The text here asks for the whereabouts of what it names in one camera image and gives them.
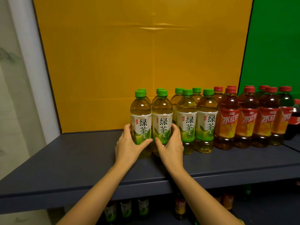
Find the person's left hand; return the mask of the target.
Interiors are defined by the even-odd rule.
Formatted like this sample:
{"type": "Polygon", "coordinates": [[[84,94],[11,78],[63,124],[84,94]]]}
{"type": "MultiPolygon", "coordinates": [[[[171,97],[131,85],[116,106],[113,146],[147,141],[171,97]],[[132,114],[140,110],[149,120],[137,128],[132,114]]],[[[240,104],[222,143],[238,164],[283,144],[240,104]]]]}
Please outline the person's left hand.
{"type": "Polygon", "coordinates": [[[134,151],[131,124],[127,124],[115,147],[115,162],[130,168],[137,161],[140,154],[141,152],[134,151]]]}

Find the person's right hand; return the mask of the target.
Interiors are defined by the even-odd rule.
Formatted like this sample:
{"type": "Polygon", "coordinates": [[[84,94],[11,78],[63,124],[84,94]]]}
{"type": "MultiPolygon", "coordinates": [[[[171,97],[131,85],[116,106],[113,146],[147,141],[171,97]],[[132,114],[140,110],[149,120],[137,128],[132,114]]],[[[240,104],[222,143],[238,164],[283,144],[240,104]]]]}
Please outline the person's right hand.
{"type": "Polygon", "coordinates": [[[183,170],[183,150],[179,128],[172,124],[172,136],[169,139],[169,153],[159,153],[159,156],[169,174],[178,173],[183,170]]]}

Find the green-capped tea drink bottle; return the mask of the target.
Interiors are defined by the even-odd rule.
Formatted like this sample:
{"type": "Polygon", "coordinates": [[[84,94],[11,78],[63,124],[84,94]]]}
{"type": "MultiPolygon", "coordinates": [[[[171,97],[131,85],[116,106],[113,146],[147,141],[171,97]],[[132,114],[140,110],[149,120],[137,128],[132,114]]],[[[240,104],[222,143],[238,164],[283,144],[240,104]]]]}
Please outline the green-capped tea drink bottle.
{"type": "Polygon", "coordinates": [[[168,91],[165,89],[157,90],[157,98],[152,104],[152,148],[153,153],[159,156],[155,143],[158,138],[165,146],[171,138],[171,126],[173,117],[173,106],[168,99],[168,91]]]}
{"type": "Polygon", "coordinates": [[[130,106],[131,136],[136,145],[152,137],[152,108],[146,99],[145,90],[135,91],[135,100],[130,106]]]}
{"type": "Polygon", "coordinates": [[[125,199],[120,201],[122,218],[129,219],[132,215],[132,200],[125,199]]]}
{"type": "Polygon", "coordinates": [[[117,217],[116,201],[109,201],[104,209],[106,223],[114,225],[117,217]]]}
{"type": "Polygon", "coordinates": [[[141,218],[145,218],[149,213],[149,197],[137,198],[139,205],[139,215],[141,218]]]}

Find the person's right forearm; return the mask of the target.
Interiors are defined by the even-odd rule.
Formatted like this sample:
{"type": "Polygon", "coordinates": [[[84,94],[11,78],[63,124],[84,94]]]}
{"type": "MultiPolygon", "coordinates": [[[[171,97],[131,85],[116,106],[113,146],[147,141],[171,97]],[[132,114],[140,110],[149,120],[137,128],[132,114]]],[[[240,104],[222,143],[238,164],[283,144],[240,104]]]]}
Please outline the person's right forearm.
{"type": "Polygon", "coordinates": [[[237,217],[212,197],[183,167],[168,167],[167,171],[200,225],[242,225],[237,217]]]}

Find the person's left forearm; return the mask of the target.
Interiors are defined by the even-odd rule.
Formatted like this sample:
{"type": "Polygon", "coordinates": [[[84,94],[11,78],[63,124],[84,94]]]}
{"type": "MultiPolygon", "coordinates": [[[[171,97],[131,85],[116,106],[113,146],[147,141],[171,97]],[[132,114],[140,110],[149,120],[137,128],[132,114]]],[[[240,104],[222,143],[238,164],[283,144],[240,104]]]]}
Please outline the person's left forearm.
{"type": "Polygon", "coordinates": [[[120,182],[135,163],[119,160],[56,225],[96,225],[120,182]]]}

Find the cluster of green tea bottles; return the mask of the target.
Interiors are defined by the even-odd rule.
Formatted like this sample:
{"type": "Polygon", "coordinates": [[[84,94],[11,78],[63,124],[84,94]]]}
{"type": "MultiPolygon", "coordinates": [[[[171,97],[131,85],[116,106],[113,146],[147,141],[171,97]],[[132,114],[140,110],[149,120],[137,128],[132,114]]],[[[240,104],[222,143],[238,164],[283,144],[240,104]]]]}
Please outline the cluster of green tea bottles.
{"type": "Polygon", "coordinates": [[[217,102],[213,98],[213,89],[183,89],[183,97],[177,104],[176,124],[181,133],[184,155],[210,153],[213,149],[214,130],[218,113],[217,102]]]}

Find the red-label tea drink bottle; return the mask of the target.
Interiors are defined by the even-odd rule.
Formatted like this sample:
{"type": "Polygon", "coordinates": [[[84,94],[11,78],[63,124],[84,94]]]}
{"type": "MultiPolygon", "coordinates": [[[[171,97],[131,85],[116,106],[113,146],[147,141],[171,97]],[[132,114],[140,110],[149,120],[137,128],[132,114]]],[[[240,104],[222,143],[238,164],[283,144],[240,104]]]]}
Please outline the red-label tea drink bottle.
{"type": "Polygon", "coordinates": [[[175,218],[184,220],[186,213],[186,199],[183,194],[178,191],[175,195],[175,218]]]}
{"type": "Polygon", "coordinates": [[[235,196],[235,193],[234,193],[233,187],[226,187],[224,189],[222,205],[229,211],[232,210],[234,196],[235,196]]]}

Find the cluster of red tea bottles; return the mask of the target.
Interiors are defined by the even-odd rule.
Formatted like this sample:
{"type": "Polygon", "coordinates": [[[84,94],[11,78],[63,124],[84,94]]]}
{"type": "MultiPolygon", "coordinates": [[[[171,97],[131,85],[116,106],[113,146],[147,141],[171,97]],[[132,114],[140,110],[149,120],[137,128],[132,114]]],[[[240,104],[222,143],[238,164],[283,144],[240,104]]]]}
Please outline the cluster of red tea bottles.
{"type": "Polygon", "coordinates": [[[214,146],[222,150],[250,146],[265,148],[284,142],[294,99],[291,86],[245,86],[240,96],[227,87],[218,104],[214,146]]]}

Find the dark grey shelf board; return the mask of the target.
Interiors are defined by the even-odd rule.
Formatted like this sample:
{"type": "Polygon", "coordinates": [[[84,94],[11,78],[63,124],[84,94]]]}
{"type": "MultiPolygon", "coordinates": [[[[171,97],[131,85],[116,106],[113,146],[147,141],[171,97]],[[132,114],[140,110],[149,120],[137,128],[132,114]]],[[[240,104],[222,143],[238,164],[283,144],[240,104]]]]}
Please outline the dark grey shelf board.
{"type": "MultiPolygon", "coordinates": [[[[58,136],[0,180],[0,215],[75,204],[113,166],[121,130],[58,136]]],[[[213,149],[183,156],[185,170],[203,188],[300,178],[300,152],[286,146],[213,149]]],[[[112,200],[172,193],[160,158],[138,159],[112,200]]]]}
{"type": "Polygon", "coordinates": [[[291,140],[285,140],[283,145],[300,153],[300,134],[297,134],[291,140]]]}

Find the yellow backdrop board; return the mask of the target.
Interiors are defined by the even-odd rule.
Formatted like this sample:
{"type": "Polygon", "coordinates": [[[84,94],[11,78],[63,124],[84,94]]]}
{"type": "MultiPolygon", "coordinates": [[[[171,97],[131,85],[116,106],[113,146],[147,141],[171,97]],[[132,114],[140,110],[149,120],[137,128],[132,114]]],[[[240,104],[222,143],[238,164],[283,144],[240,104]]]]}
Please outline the yellow backdrop board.
{"type": "Polygon", "coordinates": [[[239,84],[253,0],[33,0],[62,133],[122,129],[137,89],[239,84]]]}

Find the green glass bottle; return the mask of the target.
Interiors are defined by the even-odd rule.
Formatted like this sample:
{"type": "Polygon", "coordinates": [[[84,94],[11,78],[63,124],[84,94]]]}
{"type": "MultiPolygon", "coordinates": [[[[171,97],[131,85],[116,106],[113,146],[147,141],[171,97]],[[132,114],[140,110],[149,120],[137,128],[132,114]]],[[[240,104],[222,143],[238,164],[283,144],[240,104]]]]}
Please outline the green glass bottle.
{"type": "Polygon", "coordinates": [[[251,185],[250,184],[245,184],[243,185],[243,201],[248,202],[251,199],[251,185]]]}

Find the dark cola bottle red label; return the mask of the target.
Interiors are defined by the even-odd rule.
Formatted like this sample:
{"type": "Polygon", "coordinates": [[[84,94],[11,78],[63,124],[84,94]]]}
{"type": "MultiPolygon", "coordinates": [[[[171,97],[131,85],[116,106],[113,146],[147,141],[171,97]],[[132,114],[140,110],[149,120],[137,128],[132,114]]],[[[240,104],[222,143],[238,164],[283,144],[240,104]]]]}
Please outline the dark cola bottle red label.
{"type": "Polygon", "coordinates": [[[300,133],[300,99],[294,99],[294,106],[289,123],[284,134],[285,140],[293,139],[300,133]]]}

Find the green backdrop board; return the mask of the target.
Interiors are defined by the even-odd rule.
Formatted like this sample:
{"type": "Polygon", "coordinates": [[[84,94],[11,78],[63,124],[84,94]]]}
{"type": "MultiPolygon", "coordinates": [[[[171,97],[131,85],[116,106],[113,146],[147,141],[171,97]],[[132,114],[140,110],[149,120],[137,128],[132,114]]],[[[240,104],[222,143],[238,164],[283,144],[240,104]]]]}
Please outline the green backdrop board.
{"type": "Polygon", "coordinates": [[[300,0],[253,0],[238,94],[246,85],[291,86],[300,99],[300,0]]]}

